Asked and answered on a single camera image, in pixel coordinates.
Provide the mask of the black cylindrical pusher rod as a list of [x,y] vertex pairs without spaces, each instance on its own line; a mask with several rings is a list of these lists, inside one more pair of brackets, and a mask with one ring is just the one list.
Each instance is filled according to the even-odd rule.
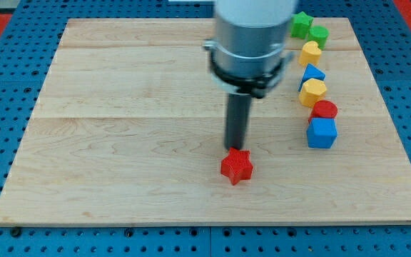
[[224,136],[226,149],[240,150],[244,146],[251,102],[251,96],[228,95]]

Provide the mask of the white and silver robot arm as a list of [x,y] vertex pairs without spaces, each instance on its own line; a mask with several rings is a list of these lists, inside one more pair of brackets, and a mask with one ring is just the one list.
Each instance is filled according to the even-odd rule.
[[253,99],[283,79],[292,54],[285,37],[298,0],[217,0],[214,35],[205,40],[213,80],[228,95],[223,144],[242,149]]

